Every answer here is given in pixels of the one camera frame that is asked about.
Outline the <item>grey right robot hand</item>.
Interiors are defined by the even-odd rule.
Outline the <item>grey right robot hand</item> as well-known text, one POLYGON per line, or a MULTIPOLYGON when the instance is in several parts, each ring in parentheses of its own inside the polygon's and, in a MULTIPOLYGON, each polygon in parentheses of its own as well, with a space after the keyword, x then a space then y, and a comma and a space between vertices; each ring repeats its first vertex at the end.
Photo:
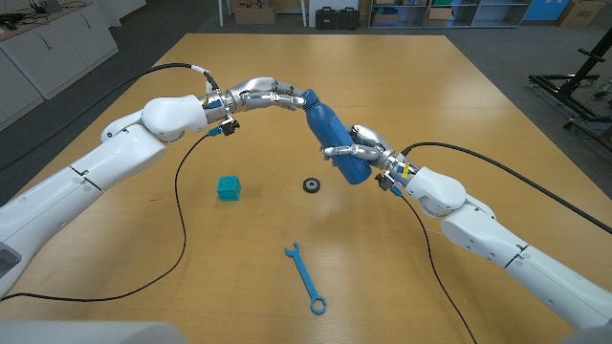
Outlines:
POLYGON ((379 169, 388 169, 398 159, 394 149, 374 130, 363 125, 345 125, 352 143, 339 146, 320 147, 325 160, 336 156, 354 156, 379 169))

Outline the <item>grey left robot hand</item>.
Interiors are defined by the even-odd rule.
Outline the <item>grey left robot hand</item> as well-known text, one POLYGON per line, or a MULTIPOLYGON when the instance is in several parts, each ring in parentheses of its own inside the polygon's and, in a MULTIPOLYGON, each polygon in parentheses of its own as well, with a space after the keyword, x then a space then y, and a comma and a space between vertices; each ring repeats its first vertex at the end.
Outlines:
POLYGON ((296 86, 269 76, 252 78, 233 86, 226 90, 224 98, 233 114, 272 106, 295 111, 306 103, 296 86))

